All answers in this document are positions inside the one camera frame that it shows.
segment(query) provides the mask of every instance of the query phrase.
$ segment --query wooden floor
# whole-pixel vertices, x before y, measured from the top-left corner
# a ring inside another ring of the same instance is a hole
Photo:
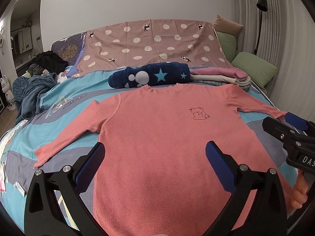
[[[0,113],[0,138],[10,128],[13,128],[15,124],[16,115],[17,115],[16,109],[14,111],[9,111],[6,108]]]

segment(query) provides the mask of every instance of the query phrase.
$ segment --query blue gripper pad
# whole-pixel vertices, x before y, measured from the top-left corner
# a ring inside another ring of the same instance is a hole
[[[105,157],[105,148],[103,144],[97,143],[90,152],[92,152],[91,156],[83,164],[74,179],[75,190],[77,193],[86,192]]]
[[[214,169],[224,190],[233,194],[236,190],[235,175],[225,162],[222,152],[218,150],[211,142],[206,145],[206,156]]]
[[[284,119],[287,123],[293,125],[294,127],[298,128],[301,131],[307,131],[308,125],[306,124],[306,121],[301,119],[300,117],[288,112]]]

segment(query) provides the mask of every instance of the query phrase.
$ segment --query doorway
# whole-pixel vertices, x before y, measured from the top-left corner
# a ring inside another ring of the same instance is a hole
[[[11,16],[11,49],[18,76],[23,75],[27,62],[43,52],[40,29],[41,0],[18,0]]]

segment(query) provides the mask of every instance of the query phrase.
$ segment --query beige pillow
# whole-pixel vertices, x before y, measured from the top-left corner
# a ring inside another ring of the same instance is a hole
[[[239,31],[243,28],[243,25],[240,25],[236,22],[222,18],[217,15],[217,20],[215,21],[213,27],[216,31],[232,34],[237,37]]]

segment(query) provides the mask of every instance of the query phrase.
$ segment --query navy star blanket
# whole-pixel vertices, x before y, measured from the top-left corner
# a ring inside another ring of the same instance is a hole
[[[187,82],[190,82],[189,67],[178,62],[154,63],[138,68],[127,67],[108,78],[109,86],[115,89]]]

